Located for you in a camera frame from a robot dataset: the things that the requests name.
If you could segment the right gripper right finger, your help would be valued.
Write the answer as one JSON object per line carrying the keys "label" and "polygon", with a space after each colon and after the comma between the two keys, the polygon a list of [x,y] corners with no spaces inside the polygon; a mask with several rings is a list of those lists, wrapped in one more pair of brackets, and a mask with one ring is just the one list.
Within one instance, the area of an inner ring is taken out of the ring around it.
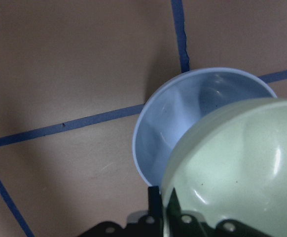
{"label": "right gripper right finger", "polygon": [[167,217],[180,217],[181,216],[181,206],[177,196],[176,189],[173,188],[171,195],[166,207]]}

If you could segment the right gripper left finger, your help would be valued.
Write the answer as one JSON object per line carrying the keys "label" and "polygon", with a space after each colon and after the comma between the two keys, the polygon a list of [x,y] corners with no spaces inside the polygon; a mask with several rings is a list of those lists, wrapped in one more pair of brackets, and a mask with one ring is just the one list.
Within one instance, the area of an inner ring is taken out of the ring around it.
{"label": "right gripper left finger", "polygon": [[163,217],[163,205],[158,186],[148,187],[148,216]]}

